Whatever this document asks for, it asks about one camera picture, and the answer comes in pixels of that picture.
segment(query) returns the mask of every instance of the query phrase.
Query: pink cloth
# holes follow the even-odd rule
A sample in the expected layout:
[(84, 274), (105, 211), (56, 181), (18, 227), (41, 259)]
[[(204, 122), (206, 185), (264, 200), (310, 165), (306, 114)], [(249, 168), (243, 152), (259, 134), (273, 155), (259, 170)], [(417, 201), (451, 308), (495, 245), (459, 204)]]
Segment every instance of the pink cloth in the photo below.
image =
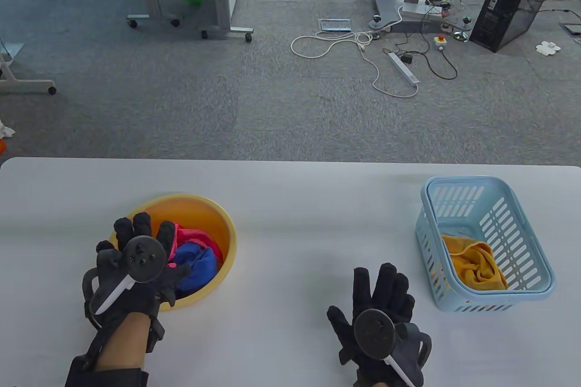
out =
[(214, 239), (212, 239), (208, 233), (202, 230), (185, 229), (177, 222), (174, 222), (174, 224), (176, 225), (176, 236), (174, 237), (174, 244), (172, 246), (169, 260), (172, 260), (176, 256), (176, 250), (180, 248), (180, 246), (187, 243), (193, 243), (203, 246), (204, 248), (210, 248), (214, 251), (214, 255), (218, 262), (224, 263), (222, 250), (220, 250), (218, 244), (214, 242)]

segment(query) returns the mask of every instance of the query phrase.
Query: white desk leg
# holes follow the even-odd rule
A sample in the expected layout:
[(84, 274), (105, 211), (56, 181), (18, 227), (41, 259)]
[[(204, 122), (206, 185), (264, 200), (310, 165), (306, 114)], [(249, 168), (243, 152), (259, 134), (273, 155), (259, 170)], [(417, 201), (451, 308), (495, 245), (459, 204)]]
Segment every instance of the white desk leg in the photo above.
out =
[[(0, 94), (3, 93), (46, 93), (50, 95), (56, 94), (56, 88), (52, 80), (18, 80), (10, 70), (10, 65), (14, 61), (14, 57), (20, 49), (22, 44), (12, 44), (17, 47), (15, 51), (10, 49), (11, 44), (6, 44), (6, 51), (0, 49)], [(9, 61), (4, 59), (4, 54), (8, 55)]]

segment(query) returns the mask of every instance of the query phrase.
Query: white cable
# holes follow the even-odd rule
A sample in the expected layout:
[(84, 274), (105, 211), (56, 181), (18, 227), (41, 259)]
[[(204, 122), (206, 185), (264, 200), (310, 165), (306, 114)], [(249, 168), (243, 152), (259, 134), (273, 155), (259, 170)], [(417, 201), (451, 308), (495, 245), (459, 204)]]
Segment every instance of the white cable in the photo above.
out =
[[(375, 84), (379, 80), (379, 68), (372, 61), (367, 59), (365, 57), (365, 55), (363, 54), (363, 52), (365, 51), (365, 47), (367, 47), (368, 45), (370, 45), (373, 42), (373, 35), (375, 33), (380, 32), (382, 30), (386, 30), (386, 29), (390, 28), (391, 26), (394, 26), (395, 24), (399, 24), (401, 21), (403, 21), (403, 18), (401, 16), (401, 9), (402, 8), (403, 8), (403, 5), (401, 5), (398, 8), (399, 20), (397, 20), (396, 22), (392, 22), (391, 24), (387, 24), (385, 27), (382, 27), (380, 30), (375, 30), (373, 32), (349, 32), (346, 34), (340, 34), (338, 36), (330, 36), (330, 37), (320, 36), (321, 33), (327, 33), (327, 32), (317, 32), (314, 35), (313, 34), (306, 34), (304, 36), (299, 36), (299, 37), (296, 37), (295, 39), (293, 39), (293, 41), (290, 43), (290, 50), (294, 54), (296, 54), (297, 56), (302, 57), (303, 59), (320, 59), (321, 57), (324, 57), (325, 55), (327, 55), (328, 52), (330, 52), (330, 50), (334, 47), (334, 45), (340, 44), (342, 42), (351, 42), (351, 43), (357, 45), (357, 48), (359, 49), (359, 52), (361, 53), (361, 57), (363, 57), (363, 60), (365, 60), (365, 62), (367, 62), (368, 64), (373, 65), (375, 67), (375, 70), (377, 71), (377, 76), (376, 76), (375, 80), (373, 81), (373, 83), (371, 84), (371, 86), (373, 86), (374, 89), (378, 90), (382, 94), (389, 95), (390, 97), (396, 97), (396, 98), (415, 97), (415, 95), (417, 95), (417, 93), (418, 93), (419, 86), (415, 87), (415, 92), (413, 93), (413, 95), (390, 94), (388, 91), (385, 91), (383, 89), (378, 88)], [(315, 55), (315, 56), (309, 56), (306, 54), (298, 53), (295, 50), (295, 47), (294, 47), (295, 42), (297, 42), (300, 39), (314, 39), (317, 41), (329, 41), (329, 42), (332, 42), (332, 44), (329, 45), (329, 47), (323, 53)]]

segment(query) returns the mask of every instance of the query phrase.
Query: blue cloth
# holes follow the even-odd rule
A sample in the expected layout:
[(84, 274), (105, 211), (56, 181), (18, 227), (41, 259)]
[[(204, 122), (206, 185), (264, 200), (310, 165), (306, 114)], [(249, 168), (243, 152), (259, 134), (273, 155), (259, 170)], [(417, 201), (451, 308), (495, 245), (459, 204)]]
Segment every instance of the blue cloth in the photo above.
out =
[(187, 243), (180, 246), (172, 261), (177, 265), (190, 265), (192, 269), (191, 275), (178, 283), (177, 299), (199, 291), (218, 273), (218, 261), (214, 251), (198, 244)]

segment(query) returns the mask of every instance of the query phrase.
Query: yellow towel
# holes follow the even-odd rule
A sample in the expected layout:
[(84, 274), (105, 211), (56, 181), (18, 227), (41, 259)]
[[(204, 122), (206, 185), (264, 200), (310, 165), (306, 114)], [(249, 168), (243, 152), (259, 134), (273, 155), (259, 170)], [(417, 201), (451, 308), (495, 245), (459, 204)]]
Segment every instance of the yellow towel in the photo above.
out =
[(458, 277), (474, 290), (506, 290), (508, 284), (498, 269), (492, 248), (485, 242), (442, 236)]

